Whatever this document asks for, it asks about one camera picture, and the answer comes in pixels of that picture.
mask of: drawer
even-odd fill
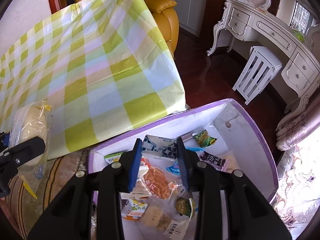
[[[287,85],[298,93],[299,97],[301,97],[310,86],[308,79],[291,60],[289,60],[281,72],[281,75]]]
[[[297,47],[297,44],[286,34],[258,15],[254,18],[252,28],[275,43],[289,58]]]
[[[248,24],[249,23],[249,19],[250,19],[250,15],[238,10],[237,8],[233,8],[231,11],[231,16],[241,22],[243,22],[244,24]]]
[[[305,75],[305,77],[312,83],[319,71],[310,58],[297,47],[291,57],[293,63],[300,69],[300,71]]]
[[[228,18],[228,26],[237,36],[243,36],[247,30],[247,25],[243,22],[229,16]]]

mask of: green snack package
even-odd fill
[[[201,133],[193,133],[193,138],[197,140],[201,148],[206,148],[216,142],[216,138],[213,138],[208,135],[208,131],[204,130]]]
[[[176,210],[180,215],[186,215],[189,217],[189,221],[195,216],[196,203],[193,198],[185,199],[178,197],[176,200]]]

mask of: curtain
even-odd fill
[[[320,125],[320,94],[312,101],[308,108],[297,118],[287,122],[277,132],[276,146],[281,151],[290,150]]]
[[[284,152],[271,205],[295,240],[320,206],[320,127]]]

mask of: window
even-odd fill
[[[297,0],[290,27],[305,35],[308,28],[314,22],[316,22],[316,19],[313,17],[311,12],[304,7],[299,0]]]

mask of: armchair armrest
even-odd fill
[[[144,0],[151,13],[161,13],[177,5],[175,0]]]

